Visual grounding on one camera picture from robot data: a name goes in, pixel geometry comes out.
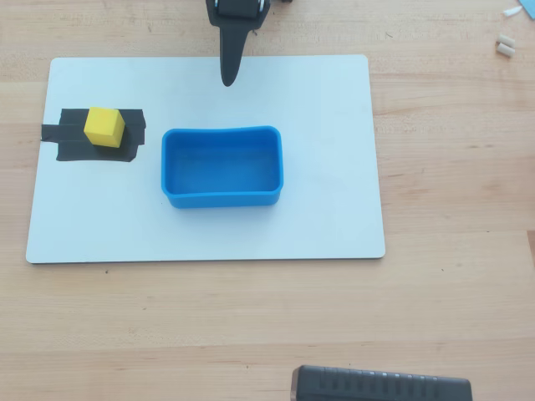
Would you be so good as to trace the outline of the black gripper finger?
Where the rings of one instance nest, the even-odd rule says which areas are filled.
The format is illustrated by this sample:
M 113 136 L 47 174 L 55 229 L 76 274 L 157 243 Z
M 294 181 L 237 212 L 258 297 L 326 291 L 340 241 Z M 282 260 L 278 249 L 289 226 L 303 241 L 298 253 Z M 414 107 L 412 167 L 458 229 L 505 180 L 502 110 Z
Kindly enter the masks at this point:
M 237 77 L 248 33 L 259 29 L 263 20 L 263 16 L 250 19 L 213 15 L 211 24 L 220 29 L 220 66 L 225 86 L 230 87 Z

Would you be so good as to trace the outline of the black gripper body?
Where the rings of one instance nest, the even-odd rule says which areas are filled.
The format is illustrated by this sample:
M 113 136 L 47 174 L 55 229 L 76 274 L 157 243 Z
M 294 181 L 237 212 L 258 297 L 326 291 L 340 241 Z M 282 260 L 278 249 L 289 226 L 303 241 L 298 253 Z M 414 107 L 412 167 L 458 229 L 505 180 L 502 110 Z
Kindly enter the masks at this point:
M 207 11 L 222 18 L 260 18 L 270 8 L 268 0 L 208 0 Z

